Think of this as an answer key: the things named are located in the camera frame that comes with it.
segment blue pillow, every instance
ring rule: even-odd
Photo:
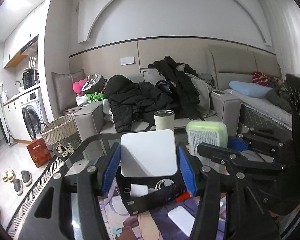
[[[255,83],[240,82],[235,80],[229,83],[229,87],[252,98],[265,98],[266,93],[272,89],[271,87],[265,87]]]

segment light switch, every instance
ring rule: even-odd
[[[121,65],[129,65],[129,64],[134,64],[134,57],[122,57],[120,58],[120,63]]]

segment printed label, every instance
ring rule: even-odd
[[[189,130],[188,133],[188,142],[190,145],[190,154],[197,156],[203,165],[208,165],[210,167],[214,167],[215,163],[213,163],[210,159],[202,157],[197,152],[197,146],[200,143],[208,143],[215,146],[220,146],[220,136],[219,133],[215,130]]]

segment black clothing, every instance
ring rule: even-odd
[[[105,98],[108,98],[117,132],[131,131],[133,120],[154,125],[154,112],[173,110],[178,107],[171,97],[150,82],[133,83],[122,75],[111,77],[107,83]]]
[[[172,57],[164,57],[163,60],[155,61],[148,68],[156,68],[160,74],[164,75],[168,82],[176,84],[179,96],[178,103],[181,106],[182,115],[189,119],[202,119],[200,112],[197,110],[199,100],[199,92],[193,85],[191,78],[186,73],[198,76],[196,71],[184,64],[184,71],[178,71],[177,66],[184,63],[176,63]]]

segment curtain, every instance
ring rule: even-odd
[[[286,73],[300,74],[300,8],[294,0],[259,1],[283,78]]]

